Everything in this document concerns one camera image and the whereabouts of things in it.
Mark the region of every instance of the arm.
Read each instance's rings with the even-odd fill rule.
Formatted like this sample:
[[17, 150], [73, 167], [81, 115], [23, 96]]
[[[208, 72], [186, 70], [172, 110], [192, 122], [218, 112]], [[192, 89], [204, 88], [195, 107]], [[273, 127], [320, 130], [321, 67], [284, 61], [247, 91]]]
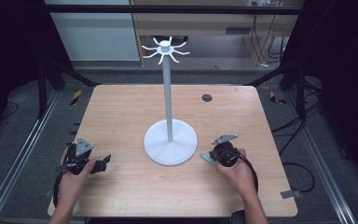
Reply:
[[94, 165], [95, 160], [90, 160], [79, 175], [74, 175], [71, 172], [63, 174], [59, 188], [58, 204], [49, 224], [69, 223], [76, 201]]
[[[245, 149], [241, 148], [239, 152], [246, 156]], [[242, 160], [237, 160], [231, 167], [225, 167], [218, 161], [216, 163], [217, 170], [228, 179], [232, 187], [240, 194], [245, 210], [246, 223], [269, 223], [257, 196], [252, 171], [249, 166]]]

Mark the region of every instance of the gray carpet floor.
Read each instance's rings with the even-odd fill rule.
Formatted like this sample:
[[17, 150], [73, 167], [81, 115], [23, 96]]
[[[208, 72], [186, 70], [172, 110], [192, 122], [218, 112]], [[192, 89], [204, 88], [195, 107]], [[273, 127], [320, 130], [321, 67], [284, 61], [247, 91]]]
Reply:
[[[264, 68], [232, 70], [217, 69], [210, 65], [207, 67], [205, 69], [194, 69], [193, 67], [176, 69], [172, 71], [172, 84], [240, 85], [249, 83], [268, 71]], [[147, 65], [141, 69], [123, 68], [120, 71], [83, 67], [79, 72], [85, 77], [104, 84], [162, 83], [160, 70]], [[64, 90], [58, 91], [58, 102], [0, 213], [0, 223], [47, 223], [49, 219], [47, 209], [50, 197], [46, 196], [46, 191], [53, 187], [57, 175], [54, 170], [59, 164], [65, 144], [72, 142], [75, 138], [75, 132], [79, 127], [78, 123], [82, 120], [93, 90], [92, 87], [87, 87], [68, 76], [64, 76], [64, 79], [67, 84]], [[288, 98], [294, 95], [291, 91], [280, 91], [277, 87], [278, 81], [279, 77], [276, 77], [258, 87], [260, 100], [271, 130], [281, 127], [296, 117], [289, 104], [281, 105], [270, 101], [271, 91], [274, 91], [277, 99], [280, 100], [289, 101]], [[70, 105], [77, 90], [82, 90], [81, 96], [76, 105]], [[0, 185], [36, 122], [38, 114], [37, 83], [33, 81], [18, 87], [9, 95], [8, 101], [7, 111], [4, 113], [4, 117], [7, 116], [7, 118], [0, 122]], [[317, 97], [311, 95], [308, 97], [307, 106], [317, 102]], [[355, 162], [341, 157], [339, 144], [324, 118], [323, 111], [317, 108], [310, 111], [308, 115], [306, 128], [310, 130], [321, 150], [326, 164], [358, 223], [358, 167]], [[281, 150], [289, 140], [290, 135], [286, 134], [295, 132], [297, 127], [294, 125], [274, 134], [278, 150]], [[315, 176], [315, 187], [310, 192], [303, 193], [301, 197], [296, 198], [297, 216], [269, 217], [270, 223], [341, 223], [315, 165], [310, 159], [307, 144], [301, 132], [283, 152], [282, 162], [296, 162], [307, 167]], [[284, 168], [293, 188], [307, 189], [311, 186], [311, 177], [303, 169], [290, 165], [284, 166]], [[74, 218], [74, 221], [81, 221], [81, 219]], [[227, 223], [227, 219], [221, 219], [220, 222]], [[117, 223], [123, 223], [123, 220], [117, 220]]]

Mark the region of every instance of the round white base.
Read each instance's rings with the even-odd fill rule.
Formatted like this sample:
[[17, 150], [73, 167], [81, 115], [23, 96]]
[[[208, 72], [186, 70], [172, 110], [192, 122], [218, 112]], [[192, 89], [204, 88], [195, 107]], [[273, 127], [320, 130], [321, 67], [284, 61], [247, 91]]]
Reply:
[[161, 165], [174, 166], [190, 159], [197, 149], [196, 132], [179, 119], [172, 120], [172, 139], [168, 141], [166, 119], [153, 124], [144, 139], [147, 155]]

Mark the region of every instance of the table top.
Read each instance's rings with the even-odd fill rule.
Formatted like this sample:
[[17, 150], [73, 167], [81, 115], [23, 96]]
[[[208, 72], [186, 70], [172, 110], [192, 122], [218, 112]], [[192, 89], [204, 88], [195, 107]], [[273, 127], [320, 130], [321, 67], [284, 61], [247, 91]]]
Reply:
[[[204, 102], [203, 94], [211, 94]], [[77, 132], [91, 142], [91, 157], [112, 154], [105, 172], [90, 175], [74, 217], [229, 217], [243, 209], [239, 194], [200, 157], [221, 134], [237, 134], [259, 181], [258, 195], [268, 217], [293, 217], [289, 190], [269, 124], [254, 87], [172, 85], [172, 116], [195, 130], [195, 154], [177, 166], [162, 166], [145, 152], [144, 137], [166, 119], [162, 85], [101, 85], [91, 95]], [[51, 215], [54, 205], [50, 204]]]

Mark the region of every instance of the white panel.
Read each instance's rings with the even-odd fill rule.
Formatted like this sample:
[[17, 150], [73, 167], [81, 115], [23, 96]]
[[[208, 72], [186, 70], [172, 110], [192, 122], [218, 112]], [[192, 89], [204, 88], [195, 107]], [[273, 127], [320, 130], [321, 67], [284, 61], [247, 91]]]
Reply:
[[[128, 0], [45, 0], [46, 4], [129, 5]], [[138, 61], [130, 13], [51, 13], [71, 61]]]

